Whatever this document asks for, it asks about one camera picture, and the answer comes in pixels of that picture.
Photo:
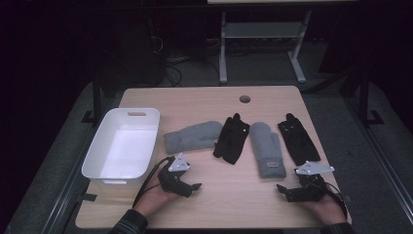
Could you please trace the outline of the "long black glove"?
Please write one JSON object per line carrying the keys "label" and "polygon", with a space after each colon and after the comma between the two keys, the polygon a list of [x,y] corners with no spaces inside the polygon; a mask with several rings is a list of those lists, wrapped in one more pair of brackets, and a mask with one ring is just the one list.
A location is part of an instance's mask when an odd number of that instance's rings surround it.
{"label": "long black glove", "polygon": [[320,160],[319,153],[304,129],[302,123],[293,114],[287,113],[285,120],[278,123],[280,133],[287,151],[296,166],[302,166],[307,161]]}

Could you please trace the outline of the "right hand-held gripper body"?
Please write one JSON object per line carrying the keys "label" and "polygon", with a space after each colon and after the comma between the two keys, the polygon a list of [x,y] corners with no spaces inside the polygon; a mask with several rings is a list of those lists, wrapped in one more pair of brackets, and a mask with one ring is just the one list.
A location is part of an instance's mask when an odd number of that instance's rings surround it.
{"label": "right hand-held gripper body", "polygon": [[321,176],[324,173],[332,173],[335,169],[329,165],[323,165],[307,161],[295,170],[298,176],[300,188],[294,188],[291,195],[295,202],[319,201],[327,192],[326,184]]}

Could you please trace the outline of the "black metal stand leg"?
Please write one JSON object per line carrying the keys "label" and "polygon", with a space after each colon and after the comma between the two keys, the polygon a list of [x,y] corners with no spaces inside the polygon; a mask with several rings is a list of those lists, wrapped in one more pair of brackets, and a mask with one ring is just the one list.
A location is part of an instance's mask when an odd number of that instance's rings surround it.
{"label": "black metal stand leg", "polygon": [[100,88],[99,75],[96,73],[92,81],[93,88],[93,109],[87,110],[83,116],[82,123],[90,123],[94,126],[99,123],[102,117],[102,91]]}
{"label": "black metal stand leg", "polygon": [[358,118],[362,125],[369,128],[371,125],[383,125],[384,121],[376,110],[368,108],[369,77],[365,70],[361,70],[359,77],[358,93]]}

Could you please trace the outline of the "grey mitten with label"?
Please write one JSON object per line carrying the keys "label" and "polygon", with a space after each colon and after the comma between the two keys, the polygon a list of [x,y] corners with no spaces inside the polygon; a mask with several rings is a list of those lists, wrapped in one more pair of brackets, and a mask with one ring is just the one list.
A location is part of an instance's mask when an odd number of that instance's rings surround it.
{"label": "grey mitten with label", "polygon": [[285,178],[279,135],[263,123],[256,122],[249,129],[253,153],[262,178]]}

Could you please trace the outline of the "grey metal stand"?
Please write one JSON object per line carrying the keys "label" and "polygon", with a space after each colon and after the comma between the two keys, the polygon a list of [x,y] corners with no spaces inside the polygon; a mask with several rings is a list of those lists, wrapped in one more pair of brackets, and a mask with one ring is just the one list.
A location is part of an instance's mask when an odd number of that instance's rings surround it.
{"label": "grey metal stand", "polygon": [[307,11],[301,21],[287,22],[228,22],[226,13],[221,15],[220,53],[218,57],[219,83],[226,84],[226,40],[227,39],[295,39],[296,45],[289,51],[288,58],[297,81],[307,82],[298,56],[307,32],[312,11]]}

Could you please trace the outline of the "short black glove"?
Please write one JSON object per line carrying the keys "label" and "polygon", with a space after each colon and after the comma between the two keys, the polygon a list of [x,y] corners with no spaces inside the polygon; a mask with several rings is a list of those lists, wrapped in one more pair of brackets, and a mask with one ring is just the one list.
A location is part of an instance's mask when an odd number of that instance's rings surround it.
{"label": "short black glove", "polygon": [[215,144],[213,155],[235,165],[243,152],[249,128],[250,125],[241,119],[239,113],[228,117]]}

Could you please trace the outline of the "person's right hand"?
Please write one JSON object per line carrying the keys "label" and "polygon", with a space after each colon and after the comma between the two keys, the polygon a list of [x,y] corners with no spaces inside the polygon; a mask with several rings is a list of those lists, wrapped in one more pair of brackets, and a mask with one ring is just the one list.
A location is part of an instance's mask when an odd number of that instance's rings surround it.
{"label": "person's right hand", "polygon": [[300,206],[309,210],[324,225],[344,223],[347,221],[341,207],[329,195],[324,195],[317,202],[302,202]]}

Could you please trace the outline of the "white plastic basket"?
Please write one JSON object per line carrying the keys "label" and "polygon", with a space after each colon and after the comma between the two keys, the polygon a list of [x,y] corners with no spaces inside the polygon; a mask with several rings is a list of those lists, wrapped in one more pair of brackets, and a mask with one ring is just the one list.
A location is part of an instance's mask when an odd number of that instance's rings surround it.
{"label": "white plastic basket", "polygon": [[82,166],[100,185],[137,187],[153,159],[160,125],[155,108],[114,108],[101,121]]}

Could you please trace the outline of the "person's left hand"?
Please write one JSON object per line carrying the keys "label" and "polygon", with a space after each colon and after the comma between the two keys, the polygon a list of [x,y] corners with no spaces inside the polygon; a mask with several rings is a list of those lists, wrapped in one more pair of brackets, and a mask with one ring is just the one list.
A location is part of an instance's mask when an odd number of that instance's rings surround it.
{"label": "person's left hand", "polygon": [[152,182],[140,197],[133,209],[141,215],[148,217],[170,202],[179,198],[179,195],[166,192],[159,182]]}

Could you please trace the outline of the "plain grey knitted mitten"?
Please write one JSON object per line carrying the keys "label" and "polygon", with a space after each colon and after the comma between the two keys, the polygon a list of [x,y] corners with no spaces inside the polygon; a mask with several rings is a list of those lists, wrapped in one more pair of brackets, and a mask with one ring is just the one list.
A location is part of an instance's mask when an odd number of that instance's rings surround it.
{"label": "plain grey knitted mitten", "polygon": [[213,148],[222,130],[217,121],[207,121],[164,135],[167,154]]}

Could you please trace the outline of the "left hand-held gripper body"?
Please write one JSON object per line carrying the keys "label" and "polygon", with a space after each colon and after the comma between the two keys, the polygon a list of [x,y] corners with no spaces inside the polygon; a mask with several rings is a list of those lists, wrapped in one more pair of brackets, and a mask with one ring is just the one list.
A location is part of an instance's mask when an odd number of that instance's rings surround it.
{"label": "left hand-held gripper body", "polygon": [[180,180],[180,177],[189,169],[190,164],[183,157],[182,153],[168,157],[168,162],[158,173],[158,179],[162,188],[166,192],[175,194],[191,194],[193,191],[192,186]]}

